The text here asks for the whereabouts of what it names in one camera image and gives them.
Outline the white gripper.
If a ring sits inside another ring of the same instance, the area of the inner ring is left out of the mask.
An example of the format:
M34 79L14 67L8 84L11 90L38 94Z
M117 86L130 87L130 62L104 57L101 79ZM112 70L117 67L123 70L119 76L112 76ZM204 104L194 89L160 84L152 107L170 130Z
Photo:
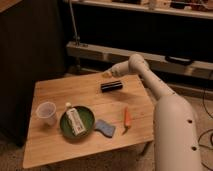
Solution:
M129 73L127 63L118 63L102 73L104 78L122 77Z

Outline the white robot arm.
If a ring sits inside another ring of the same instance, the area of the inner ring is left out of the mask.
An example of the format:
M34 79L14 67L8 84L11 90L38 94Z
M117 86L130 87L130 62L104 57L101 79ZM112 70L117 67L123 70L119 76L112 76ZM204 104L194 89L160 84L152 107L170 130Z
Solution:
M157 100L153 114L155 171L203 171L192 105L153 73L139 54L103 72L105 78L130 74L140 75Z

